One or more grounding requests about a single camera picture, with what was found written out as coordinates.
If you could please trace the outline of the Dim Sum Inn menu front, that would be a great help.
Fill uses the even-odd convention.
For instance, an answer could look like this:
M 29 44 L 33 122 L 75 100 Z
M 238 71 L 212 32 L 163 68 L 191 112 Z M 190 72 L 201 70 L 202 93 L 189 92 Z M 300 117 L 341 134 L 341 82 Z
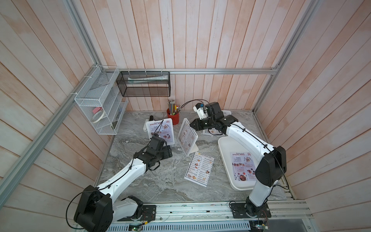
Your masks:
M 213 163 L 214 157 L 200 152 L 195 152 L 184 179 L 200 186 L 207 187 Z

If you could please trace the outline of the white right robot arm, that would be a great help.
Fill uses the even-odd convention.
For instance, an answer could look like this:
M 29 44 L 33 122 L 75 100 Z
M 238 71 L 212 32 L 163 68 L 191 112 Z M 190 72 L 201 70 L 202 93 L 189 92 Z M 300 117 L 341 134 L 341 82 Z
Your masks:
M 193 129 L 215 129 L 223 134 L 218 148 L 230 184 L 235 190 L 251 191 L 245 208 L 254 216 L 287 171 L 286 150 L 263 141 L 236 117 L 225 116 L 218 102 L 204 104 L 199 100 L 193 110 L 199 116 L 190 124 Z

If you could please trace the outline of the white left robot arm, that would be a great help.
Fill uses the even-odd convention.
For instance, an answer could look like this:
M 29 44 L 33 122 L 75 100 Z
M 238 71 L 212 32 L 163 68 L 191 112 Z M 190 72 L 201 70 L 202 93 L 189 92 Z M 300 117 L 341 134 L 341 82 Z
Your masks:
M 73 220 L 78 230 L 105 232 L 113 222 L 128 219 L 146 223 L 143 201 L 128 196 L 118 201 L 120 194 L 138 177 L 147 171 L 159 168 L 161 160 L 171 158 L 172 149 L 157 134 L 149 143 L 133 155 L 126 167 L 112 178 L 94 187 L 89 185 L 77 194 L 80 199 Z

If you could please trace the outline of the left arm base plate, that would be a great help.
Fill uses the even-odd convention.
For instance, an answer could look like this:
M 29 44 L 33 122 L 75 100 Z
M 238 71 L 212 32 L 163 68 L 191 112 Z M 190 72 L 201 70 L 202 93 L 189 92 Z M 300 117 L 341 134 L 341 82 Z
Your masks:
M 156 205 L 144 205 L 141 208 L 140 215 L 134 215 L 130 217 L 124 217 L 119 221 L 127 222 L 151 222 L 156 219 L 157 206 Z

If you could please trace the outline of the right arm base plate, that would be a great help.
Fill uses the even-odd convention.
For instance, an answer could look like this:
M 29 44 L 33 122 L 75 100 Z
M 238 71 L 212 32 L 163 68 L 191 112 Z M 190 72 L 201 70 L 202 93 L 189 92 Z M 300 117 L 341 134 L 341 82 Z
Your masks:
M 271 211 L 267 203 L 257 207 L 254 204 L 231 201 L 229 202 L 229 208 L 232 211 L 233 218 L 271 218 Z

